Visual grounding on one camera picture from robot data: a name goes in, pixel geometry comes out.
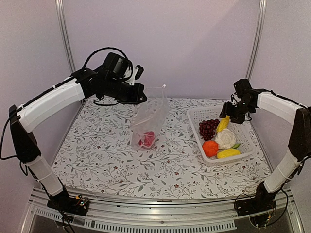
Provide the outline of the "white plastic basket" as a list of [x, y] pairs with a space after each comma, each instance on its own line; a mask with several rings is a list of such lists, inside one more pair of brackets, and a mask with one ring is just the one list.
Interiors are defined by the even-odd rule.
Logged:
[[195, 107], [187, 110], [193, 134], [207, 166], [225, 165], [255, 155], [250, 126], [220, 118], [222, 107]]

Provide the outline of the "orange pumpkin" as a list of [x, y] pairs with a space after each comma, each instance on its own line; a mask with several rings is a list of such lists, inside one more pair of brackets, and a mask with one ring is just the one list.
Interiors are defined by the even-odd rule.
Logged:
[[206, 141], [202, 145], [203, 151], [206, 155], [206, 157], [210, 158], [213, 156], [216, 156], [219, 150], [218, 143], [212, 140]]

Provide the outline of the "clear zip top bag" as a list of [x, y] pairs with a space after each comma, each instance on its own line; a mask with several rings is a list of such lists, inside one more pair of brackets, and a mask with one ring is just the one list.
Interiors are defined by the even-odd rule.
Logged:
[[131, 146], [133, 150], [148, 150], [152, 147], [142, 148], [138, 145], [141, 136], [145, 132], [153, 131], [155, 133], [155, 140], [159, 135], [169, 113], [169, 104], [165, 91], [165, 84], [161, 87], [147, 88], [144, 91], [147, 101], [135, 107], [130, 125], [130, 129], [132, 130]]

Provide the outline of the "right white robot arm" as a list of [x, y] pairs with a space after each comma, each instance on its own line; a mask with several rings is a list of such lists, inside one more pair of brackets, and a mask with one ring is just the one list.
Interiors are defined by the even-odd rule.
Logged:
[[279, 117], [286, 130], [276, 130], [272, 134], [273, 143], [286, 139], [278, 146], [285, 154], [280, 157], [272, 174], [256, 190], [251, 207], [261, 212], [270, 204], [276, 193], [300, 172], [305, 160], [311, 156], [311, 109], [301, 103], [290, 100], [266, 89], [244, 88], [238, 90], [239, 101], [225, 102], [220, 117], [229, 117], [232, 123], [242, 124], [248, 113], [263, 110]]

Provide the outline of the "red bell pepper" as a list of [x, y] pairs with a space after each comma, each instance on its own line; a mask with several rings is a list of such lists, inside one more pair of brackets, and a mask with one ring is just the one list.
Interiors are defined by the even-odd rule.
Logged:
[[149, 132], [145, 132], [139, 142], [138, 145], [142, 148], [150, 148], [152, 146], [152, 144], [154, 143], [156, 136], [155, 133], [153, 131], [149, 131]]

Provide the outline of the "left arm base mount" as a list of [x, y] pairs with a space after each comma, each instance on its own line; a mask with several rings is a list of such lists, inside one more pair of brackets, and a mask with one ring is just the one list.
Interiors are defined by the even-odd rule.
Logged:
[[52, 195], [46, 191], [46, 194], [49, 197], [47, 206], [59, 211], [60, 213], [86, 216], [90, 204], [89, 198], [84, 197], [82, 194], [75, 197], [70, 196], [62, 182], [59, 182], [61, 184], [61, 189], [57, 194]]

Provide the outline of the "white cauliflower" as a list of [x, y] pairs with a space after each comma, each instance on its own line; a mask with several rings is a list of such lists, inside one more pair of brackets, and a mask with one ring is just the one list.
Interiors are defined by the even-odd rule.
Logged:
[[215, 142], [218, 143], [219, 149], [226, 150], [232, 148], [236, 144], [236, 137], [232, 131], [226, 128], [217, 133]]

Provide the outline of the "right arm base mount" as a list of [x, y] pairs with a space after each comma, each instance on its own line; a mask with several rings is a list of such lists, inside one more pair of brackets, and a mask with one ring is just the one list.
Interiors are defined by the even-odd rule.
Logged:
[[[275, 196], [277, 192], [268, 192], [263, 183], [260, 183], [256, 188], [254, 197], [248, 197], [247, 199], [237, 200], [235, 199], [234, 208], [237, 211], [238, 216], [246, 216], [251, 214], [258, 214], [268, 210], [274, 210], [276, 208]], [[250, 222], [257, 228], [267, 227], [272, 218], [271, 214], [263, 214], [250, 218]]]

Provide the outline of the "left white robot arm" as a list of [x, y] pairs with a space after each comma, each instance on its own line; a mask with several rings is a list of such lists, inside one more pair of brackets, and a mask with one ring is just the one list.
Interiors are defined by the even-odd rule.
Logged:
[[62, 211], [72, 207], [72, 200], [61, 181], [56, 177], [41, 155], [34, 129], [45, 120], [69, 105], [92, 96], [101, 99], [112, 97], [117, 104], [140, 104], [147, 100], [144, 85], [137, 80], [144, 72], [141, 65], [134, 66], [120, 49], [105, 47], [91, 55], [109, 50], [104, 62], [95, 70], [87, 68], [87, 57], [82, 68], [72, 73], [64, 81], [52, 86], [25, 104], [9, 109], [6, 125], [15, 149], [15, 157], [26, 165], [34, 178], [42, 185], [53, 202]]

